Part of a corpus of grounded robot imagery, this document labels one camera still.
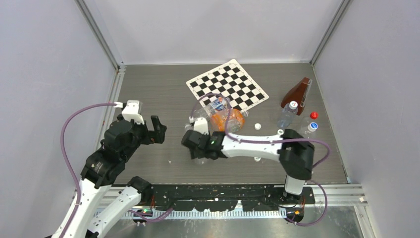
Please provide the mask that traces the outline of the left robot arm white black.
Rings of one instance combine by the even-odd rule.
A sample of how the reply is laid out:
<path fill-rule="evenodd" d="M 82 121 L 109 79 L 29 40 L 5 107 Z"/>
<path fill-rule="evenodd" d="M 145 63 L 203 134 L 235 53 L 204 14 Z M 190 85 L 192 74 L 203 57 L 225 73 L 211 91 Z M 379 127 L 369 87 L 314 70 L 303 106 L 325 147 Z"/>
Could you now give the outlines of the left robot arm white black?
<path fill-rule="evenodd" d="M 151 116 L 151 121 L 153 130 L 148 130 L 145 123 L 124 120 L 122 115 L 111 123 L 101 147 L 87 158 L 77 195 L 53 238 L 103 238 L 129 209 L 151 201 L 151 184 L 135 176 L 116 199 L 96 214 L 100 202 L 134 152 L 141 145 L 164 142 L 167 127 L 158 116 Z"/>

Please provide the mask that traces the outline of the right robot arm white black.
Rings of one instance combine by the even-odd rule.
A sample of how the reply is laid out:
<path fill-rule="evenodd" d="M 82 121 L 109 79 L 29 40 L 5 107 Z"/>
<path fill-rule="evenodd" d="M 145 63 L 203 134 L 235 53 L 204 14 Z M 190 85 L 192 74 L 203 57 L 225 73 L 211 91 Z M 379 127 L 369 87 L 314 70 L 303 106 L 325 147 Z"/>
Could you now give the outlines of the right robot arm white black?
<path fill-rule="evenodd" d="M 272 136 L 245 136 L 215 131 L 203 134 L 185 132 L 181 144 L 192 159 L 258 157 L 279 162 L 286 172 L 283 198 L 296 203 L 303 196 L 305 182 L 312 178 L 315 147 L 298 132 L 287 129 Z"/>

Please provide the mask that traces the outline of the clear plastic bottle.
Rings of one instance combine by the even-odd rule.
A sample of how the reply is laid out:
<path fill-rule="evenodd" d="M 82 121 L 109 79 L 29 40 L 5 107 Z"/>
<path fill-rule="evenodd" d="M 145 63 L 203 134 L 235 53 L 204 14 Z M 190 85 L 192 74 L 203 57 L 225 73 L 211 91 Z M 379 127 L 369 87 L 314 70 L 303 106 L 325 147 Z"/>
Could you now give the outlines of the clear plastic bottle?
<path fill-rule="evenodd" d="M 195 158 L 193 159 L 193 161 L 197 165 L 204 165 L 209 161 L 209 159 L 208 158 Z"/>

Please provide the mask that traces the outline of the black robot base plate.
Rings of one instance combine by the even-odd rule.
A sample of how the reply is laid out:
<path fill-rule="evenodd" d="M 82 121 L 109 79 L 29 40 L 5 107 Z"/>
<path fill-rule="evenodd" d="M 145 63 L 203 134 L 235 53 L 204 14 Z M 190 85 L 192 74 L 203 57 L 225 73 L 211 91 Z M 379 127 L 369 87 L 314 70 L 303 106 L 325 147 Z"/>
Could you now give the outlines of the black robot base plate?
<path fill-rule="evenodd" d="M 274 184 L 155 184 L 142 195 L 141 203 L 159 211 L 203 212 L 271 211 L 315 204 L 311 187 L 300 195 L 287 195 L 283 185 Z"/>

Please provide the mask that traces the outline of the clear bottle blue label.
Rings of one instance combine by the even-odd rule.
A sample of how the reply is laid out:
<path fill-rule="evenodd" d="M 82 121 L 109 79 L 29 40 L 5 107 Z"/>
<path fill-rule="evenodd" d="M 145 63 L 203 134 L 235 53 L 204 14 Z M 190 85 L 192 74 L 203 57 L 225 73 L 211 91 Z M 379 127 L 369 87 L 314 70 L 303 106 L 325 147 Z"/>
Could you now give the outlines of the clear bottle blue label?
<path fill-rule="evenodd" d="M 209 121 L 213 115 L 223 111 L 224 109 L 227 109 L 229 103 L 230 99 L 217 97 L 213 101 L 209 102 L 206 106 L 197 110 L 193 110 L 191 118 L 205 118 L 207 121 Z"/>

